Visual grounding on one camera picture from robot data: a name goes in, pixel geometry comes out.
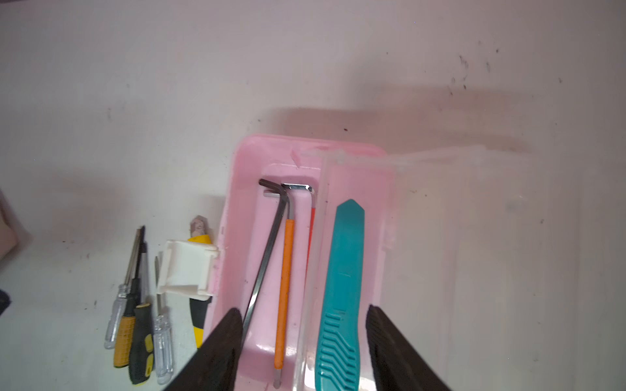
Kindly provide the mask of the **yellow black screwdriver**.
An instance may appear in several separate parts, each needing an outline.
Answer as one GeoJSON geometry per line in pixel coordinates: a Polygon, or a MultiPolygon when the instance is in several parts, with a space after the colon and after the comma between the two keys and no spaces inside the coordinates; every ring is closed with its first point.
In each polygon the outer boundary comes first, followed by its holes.
{"type": "Polygon", "coordinates": [[[150,378],[154,367],[152,307],[147,299],[148,289],[142,281],[147,274],[145,271],[147,255],[147,245],[143,242],[140,244],[139,256],[140,291],[135,306],[135,325],[129,357],[129,376],[133,385],[145,383],[150,378]]]}

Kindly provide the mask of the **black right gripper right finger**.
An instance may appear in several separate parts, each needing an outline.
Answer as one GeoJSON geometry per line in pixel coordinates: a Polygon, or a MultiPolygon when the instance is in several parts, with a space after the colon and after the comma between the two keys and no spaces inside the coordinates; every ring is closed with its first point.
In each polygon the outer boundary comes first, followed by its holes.
{"type": "Polygon", "coordinates": [[[450,391],[380,307],[368,308],[365,327],[378,391],[450,391]]]}

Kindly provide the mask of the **pink plastic tool box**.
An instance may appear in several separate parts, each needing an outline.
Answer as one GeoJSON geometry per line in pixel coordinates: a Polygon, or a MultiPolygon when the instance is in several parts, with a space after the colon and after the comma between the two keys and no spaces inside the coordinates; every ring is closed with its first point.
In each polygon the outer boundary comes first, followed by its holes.
{"type": "MultiPolygon", "coordinates": [[[[282,389],[316,389],[335,214],[350,199],[365,210],[357,390],[376,387],[371,305],[453,389],[624,389],[624,161],[482,146],[388,155],[368,144],[245,138],[215,243],[169,241],[157,286],[211,297],[207,332],[248,306],[279,201],[259,179],[290,186],[295,217],[282,389]]],[[[239,390],[273,387],[283,242],[259,294],[239,390]]]]}

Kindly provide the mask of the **yellow black utility knife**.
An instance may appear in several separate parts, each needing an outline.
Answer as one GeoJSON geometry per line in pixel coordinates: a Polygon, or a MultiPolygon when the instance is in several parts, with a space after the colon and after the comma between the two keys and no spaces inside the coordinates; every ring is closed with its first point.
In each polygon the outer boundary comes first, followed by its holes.
{"type": "MultiPolygon", "coordinates": [[[[212,240],[210,239],[210,235],[208,233],[208,223],[204,217],[196,216],[194,220],[191,221],[190,238],[188,240],[194,243],[212,244],[212,240]]],[[[204,341],[205,316],[211,301],[211,297],[206,301],[193,298],[189,300],[193,332],[196,347],[198,349],[201,348],[204,341]]]]}

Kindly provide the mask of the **orange handled hex key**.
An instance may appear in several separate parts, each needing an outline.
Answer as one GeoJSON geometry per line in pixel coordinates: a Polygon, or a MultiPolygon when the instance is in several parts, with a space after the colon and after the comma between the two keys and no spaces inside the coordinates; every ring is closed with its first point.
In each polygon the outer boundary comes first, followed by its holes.
{"type": "Polygon", "coordinates": [[[285,361],[286,333],[288,326],[288,312],[290,299],[290,280],[293,257],[293,238],[295,232],[295,217],[292,210],[292,201],[287,196],[287,218],[285,219],[285,240],[281,267],[280,295],[277,316],[276,346],[274,354],[274,382],[275,389],[280,389],[282,371],[285,361]]]}

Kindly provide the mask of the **orange handled screwdriver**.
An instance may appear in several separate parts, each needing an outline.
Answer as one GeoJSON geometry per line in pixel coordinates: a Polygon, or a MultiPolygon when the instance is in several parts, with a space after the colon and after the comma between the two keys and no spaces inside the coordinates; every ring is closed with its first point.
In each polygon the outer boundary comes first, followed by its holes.
{"type": "Polygon", "coordinates": [[[140,259],[141,247],[145,234],[145,226],[141,226],[136,232],[134,247],[130,257],[130,269],[127,272],[126,304],[117,331],[117,340],[114,348],[113,366],[124,368],[130,362],[130,348],[132,334],[135,327],[135,307],[140,294],[140,259]]]}

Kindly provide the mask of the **teal utility knife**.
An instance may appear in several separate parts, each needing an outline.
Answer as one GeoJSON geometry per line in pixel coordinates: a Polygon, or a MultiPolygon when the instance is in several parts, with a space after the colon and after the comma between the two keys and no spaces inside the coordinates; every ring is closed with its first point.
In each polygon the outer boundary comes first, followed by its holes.
{"type": "Polygon", "coordinates": [[[335,214],[316,348],[317,390],[359,388],[364,249],[365,210],[350,199],[335,214]]]}

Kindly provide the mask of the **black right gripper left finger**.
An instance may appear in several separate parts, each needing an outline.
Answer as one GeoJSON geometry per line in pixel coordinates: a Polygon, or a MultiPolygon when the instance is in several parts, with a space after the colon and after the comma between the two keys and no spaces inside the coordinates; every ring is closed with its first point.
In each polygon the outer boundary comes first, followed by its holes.
{"type": "Polygon", "coordinates": [[[231,308],[166,390],[233,390],[242,338],[241,311],[231,308]]]}

